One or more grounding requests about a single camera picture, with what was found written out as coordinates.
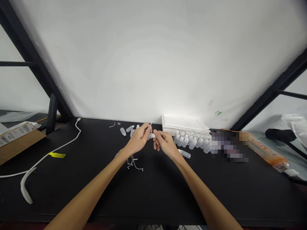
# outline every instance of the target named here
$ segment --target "charging cable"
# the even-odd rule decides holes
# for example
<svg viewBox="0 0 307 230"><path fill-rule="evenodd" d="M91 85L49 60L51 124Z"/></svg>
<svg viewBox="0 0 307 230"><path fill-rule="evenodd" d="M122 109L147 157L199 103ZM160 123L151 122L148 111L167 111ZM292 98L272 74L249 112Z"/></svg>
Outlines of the charging cable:
<svg viewBox="0 0 307 230"><path fill-rule="evenodd" d="M55 149L55 150L52 150L51 152L55 152L57 150L59 150L60 148L70 144L71 142L73 142L74 140L76 140L79 136L79 134L81 133L81 129L79 129L77 127L77 123L78 121L80 121L81 118L78 118L77 121L76 121L76 128L79 130L79 133L77 134L77 136L71 140L70 142L66 143L65 145L62 145L61 147ZM29 203L29 204L32 204L33 203L33 200L31 199L28 191L26 190L26 187L25 187L25 183L26 183L26 179L28 178L28 176L36 169L36 166L43 160L45 159L47 156L49 155L49 153L47 153L45 156L43 156L42 159L40 159L35 165L33 165L28 171L24 171L24 172L20 172L20 173L16 173L16 174L12 174L12 175L5 175L5 176L0 176L0 178L4 178L4 177L11 177L11 176L16 176L16 175L20 175L20 174L23 174L25 173L25 175L22 177L21 179L21 182L20 182L20 190L21 190L21 193L22 193L22 196L23 198Z"/></svg>

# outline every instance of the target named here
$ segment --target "black table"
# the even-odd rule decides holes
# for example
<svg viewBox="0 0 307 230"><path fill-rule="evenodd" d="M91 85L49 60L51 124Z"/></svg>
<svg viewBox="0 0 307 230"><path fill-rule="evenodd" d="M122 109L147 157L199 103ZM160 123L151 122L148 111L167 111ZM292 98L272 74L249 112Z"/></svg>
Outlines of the black table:
<svg viewBox="0 0 307 230"><path fill-rule="evenodd" d="M0 175L28 170L46 153L75 138L76 119L48 135L0 166ZM0 221L48 222L86 186L123 148L130 135L122 136L111 120L81 119L79 138L47 157L28 177L26 187L34 203L20 192L22 175L0 179ZM152 125L161 130L161 125ZM248 163L223 162L189 150L188 164L242 226L294 227L306 219L303 193L256 153L247 152ZM135 167L125 163L96 205L90 221L127 224L201 225L205 220L175 164L153 149L153 141L134 155Z"/></svg>

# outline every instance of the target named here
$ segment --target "yellow tag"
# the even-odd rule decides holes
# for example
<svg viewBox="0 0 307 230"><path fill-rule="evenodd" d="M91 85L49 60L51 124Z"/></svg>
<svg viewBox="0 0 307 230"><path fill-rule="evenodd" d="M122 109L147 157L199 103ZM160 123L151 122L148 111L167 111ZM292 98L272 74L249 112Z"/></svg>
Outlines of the yellow tag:
<svg viewBox="0 0 307 230"><path fill-rule="evenodd" d="M51 155L52 157L56 157L56 158L63 158L65 157L66 154L59 154L59 153L49 153L49 155Z"/></svg>

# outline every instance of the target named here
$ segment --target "forearm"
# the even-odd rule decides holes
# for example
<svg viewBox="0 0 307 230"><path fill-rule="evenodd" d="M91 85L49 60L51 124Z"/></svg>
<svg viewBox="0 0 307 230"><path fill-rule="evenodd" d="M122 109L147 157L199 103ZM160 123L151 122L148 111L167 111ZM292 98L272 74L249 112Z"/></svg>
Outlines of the forearm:
<svg viewBox="0 0 307 230"><path fill-rule="evenodd" d="M189 188L191 189L209 229L237 230L242 229L238 222L209 190L209 188L196 175L192 168L180 155L172 159L181 171Z"/></svg>
<svg viewBox="0 0 307 230"><path fill-rule="evenodd" d="M84 187L45 228L76 230L83 229L102 193L127 160L122 149L118 155Z"/></svg>

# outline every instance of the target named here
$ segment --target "person's left hand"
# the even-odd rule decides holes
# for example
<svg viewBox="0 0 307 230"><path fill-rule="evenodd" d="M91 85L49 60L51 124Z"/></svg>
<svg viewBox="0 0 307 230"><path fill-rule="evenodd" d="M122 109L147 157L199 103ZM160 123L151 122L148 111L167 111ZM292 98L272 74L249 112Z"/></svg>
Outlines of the person's left hand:
<svg viewBox="0 0 307 230"><path fill-rule="evenodd" d="M150 132L152 132L152 127L147 122L144 123L140 128L136 129L130 138L128 144L123 150L127 152L130 157L134 153L140 151L146 144Z"/></svg>

